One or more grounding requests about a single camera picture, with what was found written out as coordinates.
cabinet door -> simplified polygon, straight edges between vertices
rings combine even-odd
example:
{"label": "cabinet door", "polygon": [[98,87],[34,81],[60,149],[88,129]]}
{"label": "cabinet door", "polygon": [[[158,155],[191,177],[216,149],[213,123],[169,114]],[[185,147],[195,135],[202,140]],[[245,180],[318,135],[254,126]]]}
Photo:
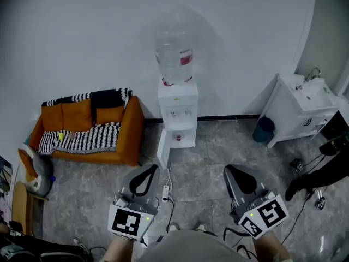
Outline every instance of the cabinet door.
{"label": "cabinet door", "polygon": [[299,117],[297,126],[290,132],[291,136],[298,136],[302,134],[310,134],[316,130],[316,126],[323,120],[324,115],[317,116],[301,116]]}

plastic water bottle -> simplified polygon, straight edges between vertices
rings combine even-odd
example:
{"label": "plastic water bottle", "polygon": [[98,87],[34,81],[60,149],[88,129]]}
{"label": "plastic water bottle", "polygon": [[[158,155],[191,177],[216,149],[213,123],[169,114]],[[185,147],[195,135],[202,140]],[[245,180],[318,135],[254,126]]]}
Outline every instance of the plastic water bottle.
{"label": "plastic water bottle", "polygon": [[190,9],[171,11],[155,31],[155,49],[164,82],[184,84],[192,77],[192,28]]}

shoe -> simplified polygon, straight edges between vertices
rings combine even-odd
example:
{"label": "shoe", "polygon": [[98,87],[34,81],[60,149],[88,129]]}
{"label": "shoe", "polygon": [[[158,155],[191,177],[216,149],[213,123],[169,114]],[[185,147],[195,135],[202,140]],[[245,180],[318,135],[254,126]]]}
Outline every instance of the shoe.
{"label": "shoe", "polygon": [[78,238],[74,238],[73,241],[74,241],[74,245],[81,247],[83,249],[84,254],[89,254],[87,247],[81,240],[79,240]]}
{"label": "shoe", "polygon": [[285,200],[286,201],[291,201],[293,196],[298,192],[297,189],[297,181],[291,181],[290,186],[288,187],[288,189],[286,190],[285,193]]}
{"label": "shoe", "polygon": [[199,232],[206,232],[206,226],[201,221],[199,221],[195,224],[193,230]]}
{"label": "shoe", "polygon": [[180,231],[179,225],[175,222],[171,222],[169,226],[169,232],[171,231]]}
{"label": "shoe", "polygon": [[313,194],[313,193],[314,193],[314,191],[312,190],[312,188],[307,188],[307,189],[306,189],[306,192],[307,192],[308,194]]}

wooden stool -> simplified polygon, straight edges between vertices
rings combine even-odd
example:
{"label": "wooden stool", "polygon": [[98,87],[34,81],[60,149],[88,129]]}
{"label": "wooden stool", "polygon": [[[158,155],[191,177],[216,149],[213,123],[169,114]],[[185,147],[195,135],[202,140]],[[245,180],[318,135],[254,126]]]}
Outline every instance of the wooden stool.
{"label": "wooden stool", "polygon": [[27,192],[26,186],[22,182],[17,182],[13,192],[12,220],[19,222],[23,227],[23,234],[33,235],[33,204],[34,198],[48,201],[47,198],[36,196]]}

electrical cable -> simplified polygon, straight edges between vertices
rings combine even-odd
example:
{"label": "electrical cable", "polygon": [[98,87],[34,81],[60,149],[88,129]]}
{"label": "electrical cable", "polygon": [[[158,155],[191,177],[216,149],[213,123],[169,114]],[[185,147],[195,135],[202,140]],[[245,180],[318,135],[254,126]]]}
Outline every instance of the electrical cable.
{"label": "electrical cable", "polygon": [[171,223],[171,219],[172,219],[172,215],[173,215],[173,211],[175,210],[175,202],[170,198],[170,196],[167,198],[168,201],[170,201],[172,203],[172,211],[171,211],[171,216],[170,216],[170,220],[169,220],[169,223],[166,227],[166,232],[168,233],[169,232],[169,227],[170,227],[170,223]]}
{"label": "electrical cable", "polygon": [[150,159],[158,159],[157,157],[151,157],[151,156],[149,156],[149,155],[147,155],[147,154],[145,154],[145,153],[142,153],[142,155],[144,155],[145,157],[148,157],[148,158],[150,158]]}
{"label": "electrical cable", "polygon": [[231,248],[235,248],[235,246],[237,246],[237,245],[241,242],[241,240],[242,240],[243,238],[244,238],[244,237],[241,237],[240,240],[239,240],[235,245],[233,245]]}
{"label": "electrical cable", "polygon": [[251,236],[249,233],[242,233],[242,232],[236,231],[236,230],[234,230],[232,228],[226,227],[226,228],[224,228],[224,232],[223,232],[223,241],[225,241],[225,236],[227,234],[227,231],[233,232],[234,234],[236,234],[238,236],[241,236],[241,237],[249,237],[249,236]]}
{"label": "electrical cable", "polygon": [[304,201],[304,204],[303,204],[303,207],[302,207],[302,209],[300,210],[299,215],[297,216],[296,221],[294,222],[291,231],[289,232],[289,234],[288,234],[288,235],[284,238],[284,240],[282,241],[282,243],[281,243],[282,245],[284,244],[284,242],[287,240],[287,238],[288,238],[288,237],[290,236],[290,234],[292,233],[294,227],[296,226],[296,223],[297,223],[298,218],[300,217],[300,215],[301,215],[302,212],[303,212],[305,203],[313,196],[315,190],[314,190],[311,194],[309,194],[309,195],[306,197],[306,199],[305,199],[305,201]]}
{"label": "electrical cable", "polygon": [[91,248],[89,249],[89,256],[92,257],[92,252],[91,252],[91,250],[96,249],[96,248],[102,248],[102,249],[104,249],[105,251],[107,251],[105,247],[91,247]]}
{"label": "electrical cable", "polygon": [[244,249],[245,252],[246,252],[246,254],[247,254],[247,257],[248,257],[249,259],[251,259],[251,256],[250,256],[250,254],[249,254],[249,251],[247,250],[247,248],[246,248],[244,245],[239,245],[238,248],[236,249],[236,252],[239,252],[240,249]]}
{"label": "electrical cable", "polygon": [[313,170],[315,169],[315,167],[318,166],[318,165],[320,164],[320,162],[323,161],[323,160],[325,159],[325,157],[326,157],[326,156],[322,157],[322,158],[320,159],[320,161],[317,162],[316,165],[315,165],[314,167],[312,167],[308,172],[305,172],[302,176],[305,176],[305,175],[309,174],[311,171],[313,171]]}
{"label": "electrical cable", "polygon": [[155,126],[154,128],[149,129],[149,131],[153,131],[153,130],[157,129],[157,128],[160,126],[160,124],[161,124],[161,123],[159,123],[159,124],[158,124],[157,126]]}
{"label": "electrical cable", "polygon": [[248,251],[247,249],[246,249],[246,251],[249,252],[249,253],[251,253],[251,254],[257,259],[257,261],[258,261],[257,256],[256,256],[252,251]]}
{"label": "electrical cable", "polygon": [[172,169],[172,163],[171,161],[169,160],[169,165],[167,165],[167,174],[169,176],[169,178],[167,179],[167,182],[166,182],[166,185],[168,186],[169,184],[171,184],[171,189],[169,189],[169,192],[172,191],[173,189],[173,183],[172,183],[172,180],[171,180],[171,169]]}
{"label": "electrical cable", "polygon": [[144,238],[141,239],[140,243],[144,244],[146,247],[148,247],[148,245],[144,242]]}
{"label": "electrical cable", "polygon": [[305,164],[303,167],[308,166],[311,162],[315,161],[317,158],[319,158],[320,156],[322,156],[323,153],[321,153],[320,155],[318,155],[317,157],[315,157],[312,161],[308,162],[307,164]]}

